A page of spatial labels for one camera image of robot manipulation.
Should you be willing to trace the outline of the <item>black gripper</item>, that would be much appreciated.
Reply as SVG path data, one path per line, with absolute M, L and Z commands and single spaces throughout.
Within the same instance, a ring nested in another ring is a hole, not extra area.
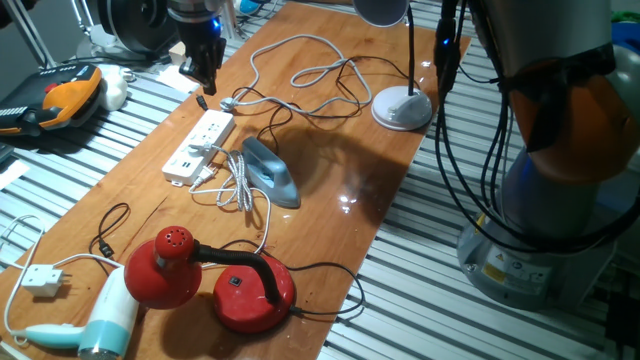
M 221 37 L 219 18 L 198 23 L 178 22 L 177 29 L 185 45 L 186 57 L 179 66 L 179 73 L 194 82 L 203 83 L 206 95 L 215 95 L 217 70 L 221 67 L 226 46 L 226 40 Z

